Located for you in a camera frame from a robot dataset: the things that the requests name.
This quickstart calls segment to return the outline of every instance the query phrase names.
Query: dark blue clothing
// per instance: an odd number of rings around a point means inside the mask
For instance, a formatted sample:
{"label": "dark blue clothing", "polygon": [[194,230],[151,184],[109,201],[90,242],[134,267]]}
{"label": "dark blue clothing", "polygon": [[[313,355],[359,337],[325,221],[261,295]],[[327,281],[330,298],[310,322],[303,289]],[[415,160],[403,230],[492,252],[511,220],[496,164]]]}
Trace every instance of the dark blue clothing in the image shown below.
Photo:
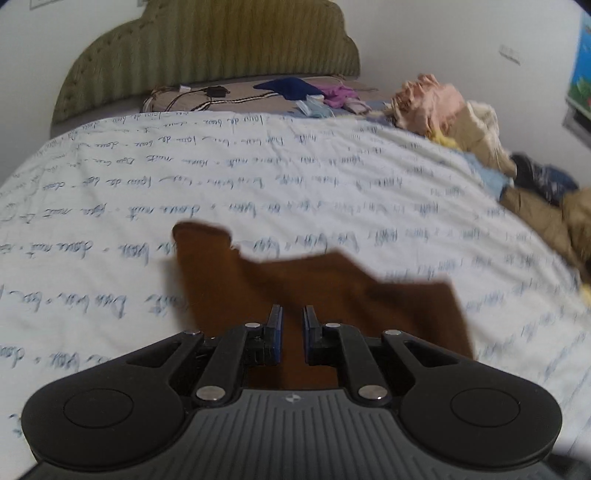
{"label": "dark blue clothing", "polygon": [[271,90],[283,95],[286,100],[305,100],[306,95],[322,95],[321,90],[297,77],[271,80],[270,82],[259,83],[253,88]]}

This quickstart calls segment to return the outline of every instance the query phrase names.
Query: brown towel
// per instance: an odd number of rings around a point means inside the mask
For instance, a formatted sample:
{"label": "brown towel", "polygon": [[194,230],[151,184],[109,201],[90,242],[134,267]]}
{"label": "brown towel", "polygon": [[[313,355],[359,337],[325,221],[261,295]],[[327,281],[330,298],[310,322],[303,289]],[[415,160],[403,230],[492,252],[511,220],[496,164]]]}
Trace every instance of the brown towel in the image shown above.
{"label": "brown towel", "polygon": [[246,322],[265,322],[273,304],[284,308],[283,350],[277,367],[249,372],[250,386],[330,388],[330,367],[304,363],[301,312],[313,305],[321,323],[354,325],[366,336],[399,329],[472,356],[451,288],[443,283],[380,283],[337,252],[257,263],[231,249],[221,229],[182,222],[173,229],[184,288],[197,326],[207,336]]}

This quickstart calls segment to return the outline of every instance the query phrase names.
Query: yellow cloth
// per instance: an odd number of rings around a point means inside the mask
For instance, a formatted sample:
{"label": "yellow cloth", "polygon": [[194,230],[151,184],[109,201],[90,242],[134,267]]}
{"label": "yellow cloth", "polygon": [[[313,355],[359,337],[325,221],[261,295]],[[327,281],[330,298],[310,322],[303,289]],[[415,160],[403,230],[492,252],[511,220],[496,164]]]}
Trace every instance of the yellow cloth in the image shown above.
{"label": "yellow cloth", "polygon": [[584,283],[581,285],[579,293],[581,294],[581,300],[583,300],[585,305],[591,307],[591,286]]}
{"label": "yellow cloth", "polygon": [[457,144],[457,142],[453,138],[446,137],[445,135],[443,135],[441,130],[431,131],[429,134],[427,134],[427,138],[429,140],[431,140],[433,143],[436,143],[436,144],[441,145],[443,147],[451,148],[453,150],[462,151],[462,149]]}

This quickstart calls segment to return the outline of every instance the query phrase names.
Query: upholstered headboard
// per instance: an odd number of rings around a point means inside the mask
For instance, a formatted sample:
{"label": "upholstered headboard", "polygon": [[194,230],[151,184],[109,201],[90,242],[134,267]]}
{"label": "upholstered headboard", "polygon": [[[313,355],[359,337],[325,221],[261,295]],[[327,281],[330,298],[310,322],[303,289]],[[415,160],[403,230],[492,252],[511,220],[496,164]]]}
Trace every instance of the upholstered headboard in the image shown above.
{"label": "upholstered headboard", "polygon": [[359,74],[333,2],[150,0],[72,65],[53,123],[158,86],[296,73]]}

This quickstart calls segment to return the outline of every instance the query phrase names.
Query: blue cloth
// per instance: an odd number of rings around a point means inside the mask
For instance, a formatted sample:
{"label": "blue cloth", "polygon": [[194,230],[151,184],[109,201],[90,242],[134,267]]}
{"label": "blue cloth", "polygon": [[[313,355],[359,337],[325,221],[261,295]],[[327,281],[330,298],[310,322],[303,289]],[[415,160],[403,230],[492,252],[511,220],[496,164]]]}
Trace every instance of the blue cloth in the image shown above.
{"label": "blue cloth", "polygon": [[253,88],[257,90],[271,90],[283,95],[286,100],[305,100],[307,95],[322,95],[322,91],[297,77],[271,80],[259,83]]}
{"label": "blue cloth", "polygon": [[503,189],[509,185],[509,177],[498,170],[484,167],[473,153],[463,153],[462,156],[470,165],[470,169],[480,175],[489,193],[500,200]]}
{"label": "blue cloth", "polygon": [[579,185],[565,171],[552,165],[541,166],[524,153],[513,153],[517,166],[515,186],[536,192],[550,205],[559,206],[562,197],[579,189]]}

